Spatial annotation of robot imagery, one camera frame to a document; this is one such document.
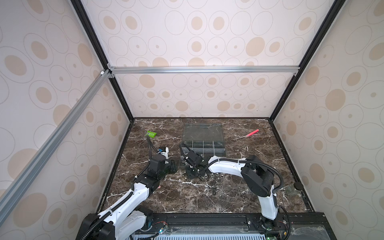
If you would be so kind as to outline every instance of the patterned wall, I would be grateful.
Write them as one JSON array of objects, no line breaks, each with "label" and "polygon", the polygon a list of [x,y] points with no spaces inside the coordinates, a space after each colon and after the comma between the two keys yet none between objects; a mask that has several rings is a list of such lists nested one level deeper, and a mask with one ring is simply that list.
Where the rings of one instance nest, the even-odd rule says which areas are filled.
[{"label": "patterned wall", "polygon": [[353,0],[275,124],[339,240],[384,239],[384,1]]},{"label": "patterned wall", "polygon": [[113,66],[298,65],[333,0],[83,0]]},{"label": "patterned wall", "polygon": [[292,73],[118,74],[135,117],[268,117]]},{"label": "patterned wall", "polygon": [[128,128],[103,84],[0,228],[0,240],[72,240],[95,212]]},{"label": "patterned wall", "polygon": [[66,0],[0,2],[0,197],[100,70]]}]

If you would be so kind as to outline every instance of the marble table surface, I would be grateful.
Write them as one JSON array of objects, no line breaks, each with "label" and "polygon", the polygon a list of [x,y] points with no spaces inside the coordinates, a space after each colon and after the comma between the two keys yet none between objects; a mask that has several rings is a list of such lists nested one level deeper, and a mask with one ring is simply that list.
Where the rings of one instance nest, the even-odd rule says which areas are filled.
[{"label": "marble table surface", "polygon": [[[294,183],[288,165],[282,155],[272,129],[264,119],[136,119],[117,168],[111,189],[103,209],[112,205],[130,189],[133,177],[148,163],[145,134],[156,132],[152,139],[155,147],[169,147],[171,159],[180,159],[179,144],[185,123],[221,123],[227,157],[242,158],[250,154],[273,166],[284,178],[284,186]],[[259,129],[257,134],[242,136]],[[275,185],[279,179],[275,176]],[[277,201],[289,212],[305,212],[306,207],[299,195],[287,196],[277,192]],[[169,174],[143,206],[155,213],[254,213],[260,212],[258,198],[245,181],[237,176],[220,174],[208,182],[187,179],[184,165],[176,174]]]}]

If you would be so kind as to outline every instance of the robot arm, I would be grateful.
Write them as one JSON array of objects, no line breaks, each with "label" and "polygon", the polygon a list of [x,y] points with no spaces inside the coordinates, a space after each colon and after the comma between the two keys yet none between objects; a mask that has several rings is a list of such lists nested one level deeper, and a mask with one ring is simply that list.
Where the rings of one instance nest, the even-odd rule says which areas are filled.
[{"label": "robot arm", "polygon": [[247,183],[250,190],[255,193],[259,199],[262,215],[268,219],[274,220],[277,216],[278,205],[276,200],[276,194],[272,193],[274,189],[273,185],[273,173],[268,170],[257,170],[254,172],[250,167],[247,167],[245,163],[239,163],[240,161],[246,161],[246,158],[238,159],[238,163],[220,161],[217,156],[211,157],[208,163],[218,159],[218,162],[213,163],[208,170],[212,173],[226,173],[242,177]]},{"label": "robot arm", "polygon": [[142,174],[135,177],[128,192],[99,215],[89,214],[83,220],[76,240],[125,240],[139,229],[149,229],[153,212],[139,204],[158,188],[160,180],[167,174],[176,173],[176,165],[168,159],[168,151],[167,147],[160,147]]},{"label": "robot arm", "polygon": [[[264,164],[257,156],[248,158],[228,159],[222,157],[200,156],[189,149],[187,155],[182,152],[187,163],[185,170],[189,179],[199,177],[204,180],[210,173],[227,173],[242,177],[250,190],[258,196],[262,215],[270,220],[275,220],[278,213],[276,190],[283,186],[281,174],[269,165]],[[279,186],[275,189],[273,184],[274,174],[280,179]]]}]

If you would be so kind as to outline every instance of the green package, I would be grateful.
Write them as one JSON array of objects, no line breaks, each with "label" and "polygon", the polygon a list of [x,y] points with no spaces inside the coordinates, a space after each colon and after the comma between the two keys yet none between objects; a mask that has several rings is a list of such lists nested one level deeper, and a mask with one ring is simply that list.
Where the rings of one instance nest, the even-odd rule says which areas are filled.
[{"label": "green package", "polygon": [[147,134],[146,134],[146,135],[148,135],[148,136],[154,138],[154,137],[156,136],[156,134],[157,134],[157,133],[155,133],[155,132],[147,131]]}]

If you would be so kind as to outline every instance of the red marker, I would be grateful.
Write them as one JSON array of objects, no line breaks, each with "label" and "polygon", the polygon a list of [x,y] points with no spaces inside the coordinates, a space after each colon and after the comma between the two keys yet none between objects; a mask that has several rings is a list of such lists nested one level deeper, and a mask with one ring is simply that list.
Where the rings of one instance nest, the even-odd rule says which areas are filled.
[{"label": "red marker", "polygon": [[254,130],[253,132],[251,132],[250,134],[246,135],[245,137],[249,137],[251,135],[254,135],[255,133],[257,133],[259,131],[259,129],[256,129]]}]

